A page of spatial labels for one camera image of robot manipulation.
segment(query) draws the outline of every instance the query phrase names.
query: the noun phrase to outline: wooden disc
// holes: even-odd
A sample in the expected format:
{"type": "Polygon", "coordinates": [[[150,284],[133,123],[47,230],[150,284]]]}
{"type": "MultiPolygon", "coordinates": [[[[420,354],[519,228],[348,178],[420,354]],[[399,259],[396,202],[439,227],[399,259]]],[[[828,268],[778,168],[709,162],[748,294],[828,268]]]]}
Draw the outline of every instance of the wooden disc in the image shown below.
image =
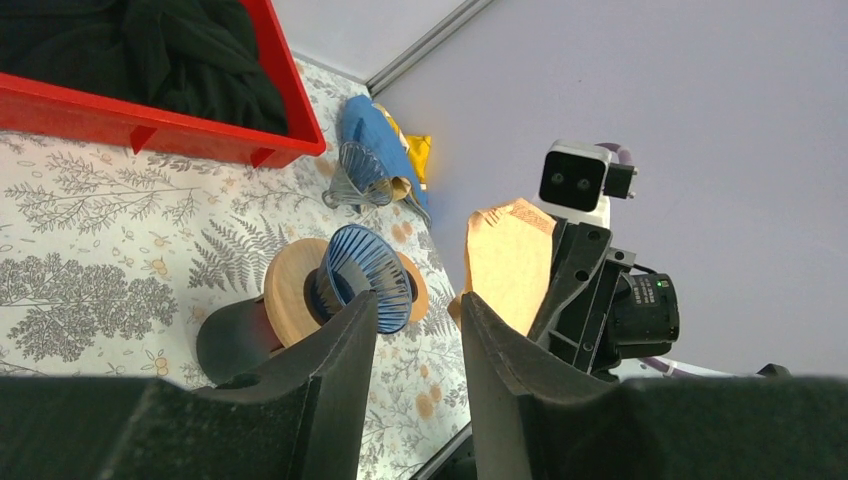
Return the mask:
{"type": "Polygon", "coordinates": [[[409,321],[415,323],[424,318],[427,315],[427,309],[430,308],[430,299],[427,296],[427,282],[421,276],[418,266],[409,257],[400,252],[397,252],[397,254],[400,257],[400,263],[409,272],[410,281],[415,283],[415,289],[417,290],[417,295],[412,300],[412,312],[409,315],[409,321]]]}
{"type": "Polygon", "coordinates": [[[304,238],[283,248],[265,274],[265,309],[277,338],[288,348],[321,326],[312,317],[303,295],[306,277],[321,265],[328,242],[304,238]]]}

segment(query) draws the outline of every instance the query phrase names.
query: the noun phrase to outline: floral tablecloth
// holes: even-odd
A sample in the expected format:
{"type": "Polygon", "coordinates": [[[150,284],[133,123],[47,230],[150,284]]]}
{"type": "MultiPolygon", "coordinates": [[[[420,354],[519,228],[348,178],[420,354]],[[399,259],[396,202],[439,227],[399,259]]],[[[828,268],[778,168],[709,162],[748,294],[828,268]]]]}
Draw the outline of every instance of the floral tablecloth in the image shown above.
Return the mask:
{"type": "Polygon", "coordinates": [[[256,297],[280,245],[359,223],[430,292],[424,320],[377,340],[359,478],[409,477],[469,421],[454,292],[424,223],[403,205],[321,201],[340,108],[366,89],[299,70],[328,149],[281,170],[0,130],[0,375],[207,385],[194,343],[209,313],[256,297]]]}

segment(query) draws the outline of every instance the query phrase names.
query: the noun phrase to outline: red bin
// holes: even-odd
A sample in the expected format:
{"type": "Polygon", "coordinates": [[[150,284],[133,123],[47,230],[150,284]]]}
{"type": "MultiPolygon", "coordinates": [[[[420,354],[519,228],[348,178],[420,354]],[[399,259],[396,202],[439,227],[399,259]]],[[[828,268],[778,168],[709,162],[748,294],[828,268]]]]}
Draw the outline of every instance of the red bin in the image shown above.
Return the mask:
{"type": "Polygon", "coordinates": [[[320,155],[324,136],[271,0],[241,0],[253,20],[259,62],[280,91],[287,136],[160,110],[0,73],[0,129],[284,167],[320,155]]]}

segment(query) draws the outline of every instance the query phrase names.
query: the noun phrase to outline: white wall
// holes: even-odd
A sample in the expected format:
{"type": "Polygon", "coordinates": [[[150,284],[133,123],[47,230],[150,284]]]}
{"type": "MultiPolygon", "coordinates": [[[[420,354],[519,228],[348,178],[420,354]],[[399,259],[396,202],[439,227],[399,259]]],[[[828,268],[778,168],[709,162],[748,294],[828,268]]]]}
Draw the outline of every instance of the white wall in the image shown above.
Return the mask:
{"type": "Polygon", "coordinates": [[[672,275],[670,356],[848,374],[848,2],[501,1],[378,100],[433,135],[433,236],[531,196],[554,139],[631,147],[616,246],[672,275]]]}
{"type": "Polygon", "coordinates": [[[295,53],[365,82],[463,0],[273,0],[295,53]]]}

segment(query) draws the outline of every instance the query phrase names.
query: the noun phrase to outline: dark green cloth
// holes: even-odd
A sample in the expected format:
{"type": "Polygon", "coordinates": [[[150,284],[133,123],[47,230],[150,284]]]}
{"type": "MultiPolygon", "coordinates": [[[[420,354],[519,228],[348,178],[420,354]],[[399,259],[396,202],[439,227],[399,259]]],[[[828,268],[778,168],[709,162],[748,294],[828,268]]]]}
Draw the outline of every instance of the dark green cloth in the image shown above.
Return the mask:
{"type": "Polygon", "coordinates": [[[0,0],[0,71],[288,133],[238,0],[0,0]]]}

